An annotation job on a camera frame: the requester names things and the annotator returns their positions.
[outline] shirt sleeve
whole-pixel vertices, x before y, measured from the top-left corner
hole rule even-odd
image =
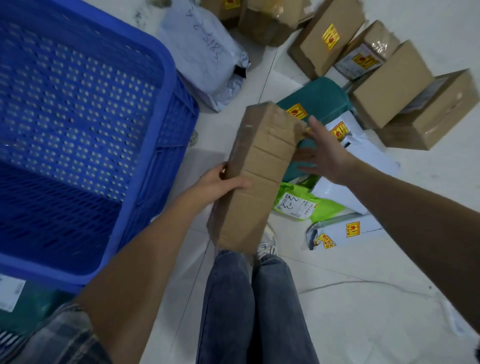
[[[111,364],[93,333],[87,313],[68,303],[57,309],[29,337],[18,341],[0,358],[0,364]]]

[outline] shoe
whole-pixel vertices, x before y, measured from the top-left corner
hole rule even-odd
[[[270,225],[265,226],[262,241],[257,248],[257,260],[261,260],[267,254],[276,254],[276,236]]]

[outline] pant leg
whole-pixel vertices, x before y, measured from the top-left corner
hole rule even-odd
[[[246,364],[255,300],[243,256],[221,251],[205,289],[197,364]]]
[[[253,268],[264,364],[318,364],[288,265],[275,255]]]

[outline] blue denim jeans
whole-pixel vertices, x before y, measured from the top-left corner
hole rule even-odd
[[[221,251],[205,289],[197,364],[318,364],[292,274],[277,256],[253,268]]]

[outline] yellow and red label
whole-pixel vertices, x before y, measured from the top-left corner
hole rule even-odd
[[[347,238],[360,235],[360,221],[347,224]]]
[[[328,237],[326,234],[321,234],[315,241],[313,242],[315,245],[319,245],[322,242],[324,244],[324,248],[332,248],[335,246],[335,243]]]
[[[353,57],[352,61],[354,61],[356,64],[358,64],[364,70],[367,70],[370,67],[372,67],[372,66],[374,66],[378,63],[378,59],[372,57],[371,55],[365,57],[361,53],[359,53],[355,57]]]
[[[304,119],[305,117],[308,116],[307,112],[305,109],[300,105],[300,104],[295,104],[291,108],[287,110],[288,113],[292,114],[295,116],[297,119]]]
[[[225,0],[224,7],[226,10],[239,8],[240,0]]]
[[[332,48],[340,39],[340,36],[338,35],[338,32],[336,31],[335,26],[333,24],[330,24],[327,31],[324,33],[324,36],[322,37],[322,39],[327,45],[328,50],[331,51]]]
[[[341,142],[348,134],[348,128],[343,121],[334,126],[330,133]]]

